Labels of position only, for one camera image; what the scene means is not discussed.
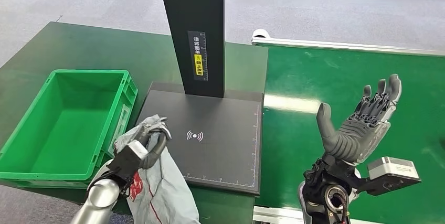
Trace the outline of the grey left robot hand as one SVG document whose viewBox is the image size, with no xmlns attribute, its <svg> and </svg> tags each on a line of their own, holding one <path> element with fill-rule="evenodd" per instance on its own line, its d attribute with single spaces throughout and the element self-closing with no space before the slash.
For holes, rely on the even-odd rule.
<svg viewBox="0 0 445 224">
<path fill-rule="evenodd" d="M 134 139 L 139 141 L 149 153 L 140 162 L 141 169 L 149 169 L 154 166 L 160 158 L 162 151 L 172 139 L 171 133 L 165 121 L 167 117 L 158 114 L 146 118 L 139 124 Z"/>
</svg>

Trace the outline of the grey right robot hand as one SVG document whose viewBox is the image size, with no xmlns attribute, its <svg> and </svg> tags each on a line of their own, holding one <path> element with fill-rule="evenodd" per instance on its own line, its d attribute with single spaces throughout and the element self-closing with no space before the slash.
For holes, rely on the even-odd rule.
<svg viewBox="0 0 445 224">
<path fill-rule="evenodd" d="M 325 153 L 352 165 L 363 163 L 389 130 L 389 120 L 401 93 L 402 83 L 397 74 L 392 74 L 389 80 L 380 79 L 374 94 L 370 85 L 364 86 L 353 113 L 337 130 L 331 120 L 330 105 L 322 102 L 316 121 Z"/>
</svg>

